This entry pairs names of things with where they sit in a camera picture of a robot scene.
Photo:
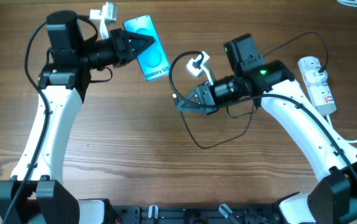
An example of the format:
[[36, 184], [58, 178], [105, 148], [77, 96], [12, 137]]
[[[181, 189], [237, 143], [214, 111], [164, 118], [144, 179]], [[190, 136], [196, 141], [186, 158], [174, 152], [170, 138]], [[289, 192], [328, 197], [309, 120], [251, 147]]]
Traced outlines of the blue Galaxy smartphone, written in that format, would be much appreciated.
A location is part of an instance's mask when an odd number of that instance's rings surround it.
[[124, 28], [129, 32], [152, 36], [155, 42], [144, 52], [139, 54], [137, 61], [143, 72], [144, 79], [148, 82], [168, 75], [169, 60], [159, 39], [155, 25], [150, 15], [144, 15], [123, 22]]

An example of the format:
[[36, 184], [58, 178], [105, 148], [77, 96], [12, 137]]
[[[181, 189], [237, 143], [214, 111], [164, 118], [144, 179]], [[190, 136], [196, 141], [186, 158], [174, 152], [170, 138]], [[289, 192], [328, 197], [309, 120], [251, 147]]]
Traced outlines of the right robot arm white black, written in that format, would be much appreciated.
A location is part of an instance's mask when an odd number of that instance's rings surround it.
[[233, 74], [216, 80], [205, 52], [190, 51], [188, 72], [207, 75], [189, 95], [174, 92], [180, 113], [211, 114], [246, 101], [274, 117], [303, 152], [318, 180], [309, 193], [275, 203], [247, 205], [235, 217], [227, 205], [219, 212], [232, 223], [350, 223], [357, 219], [357, 148], [346, 142], [313, 107], [293, 73], [279, 60], [266, 62], [250, 34], [224, 44]]

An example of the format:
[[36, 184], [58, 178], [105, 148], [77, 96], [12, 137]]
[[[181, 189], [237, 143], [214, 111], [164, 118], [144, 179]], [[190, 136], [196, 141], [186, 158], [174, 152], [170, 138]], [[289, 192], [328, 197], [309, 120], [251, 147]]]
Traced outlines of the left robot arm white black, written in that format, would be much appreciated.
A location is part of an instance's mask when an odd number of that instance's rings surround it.
[[47, 16], [51, 46], [32, 86], [39, 104], [25, 150], [9, 180], [0, 180], [3, 223], [116, 223], [110, 201], [77, 199], [63, 185], [63, 166], [70, 132], [87, 88], [91, 70], [112, 70], [136, 59], [154, 44], [150, 35], [123, 29], [84, 39], [79, 22], [90, 16], [57, 11]]

